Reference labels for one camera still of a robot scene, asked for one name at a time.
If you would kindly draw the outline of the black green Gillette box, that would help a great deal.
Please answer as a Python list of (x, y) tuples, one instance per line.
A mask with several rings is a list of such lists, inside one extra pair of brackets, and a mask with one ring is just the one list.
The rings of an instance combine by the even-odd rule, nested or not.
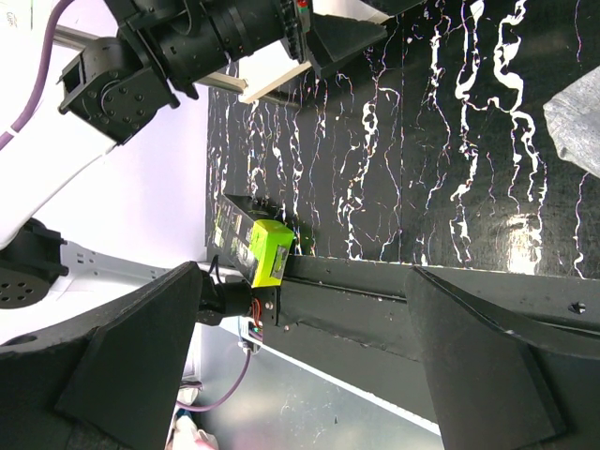
[(253, 288), (281, 285), (294, 240), (268, 202), (223, 194), (217, 204), (212, 244)]

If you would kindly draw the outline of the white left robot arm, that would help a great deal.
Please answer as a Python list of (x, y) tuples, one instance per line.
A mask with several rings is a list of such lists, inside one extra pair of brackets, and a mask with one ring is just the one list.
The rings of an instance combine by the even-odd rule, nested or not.
[(58, 22), (44, 27), (37, 75), (18, 117), (1, 133), (1, 305), (23, 308), (67, 277), (65, 241), (37, 211), (114, 147), (130, 141), (178, 93), (274, 43), (288, 56), (334, 73), (383, 39), (381, 24), (322, 15), (309, 1), (111, 1), (114, 37), (89, 40), (63, 69), (62, 101), (41, 101)]

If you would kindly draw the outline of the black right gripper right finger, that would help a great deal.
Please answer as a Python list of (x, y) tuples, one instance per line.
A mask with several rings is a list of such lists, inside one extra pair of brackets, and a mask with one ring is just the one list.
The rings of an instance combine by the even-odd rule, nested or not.
[(405, 292), (447, 449), (596, 449), (599, 338), (415, 267)]

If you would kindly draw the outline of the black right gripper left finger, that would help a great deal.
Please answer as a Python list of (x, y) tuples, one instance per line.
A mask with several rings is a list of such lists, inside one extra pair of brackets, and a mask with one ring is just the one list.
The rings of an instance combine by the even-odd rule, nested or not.
[(3, 344), (2, 448), (164, 448), (202, 285), (186, 262)]

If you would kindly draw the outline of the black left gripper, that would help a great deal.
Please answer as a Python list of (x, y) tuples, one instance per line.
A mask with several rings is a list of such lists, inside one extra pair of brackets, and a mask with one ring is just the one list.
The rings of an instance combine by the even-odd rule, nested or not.
[(196, 99), (200, 79), (283, 41), (319, 79), (335, 75), (387, 36), (380, 24), (313, 13), (309, 3), (109, 1), (115, 37), (100, 37), (63, 70), (62, 114), (72, 113), (118, 144), (129, 141), (177, 92)]

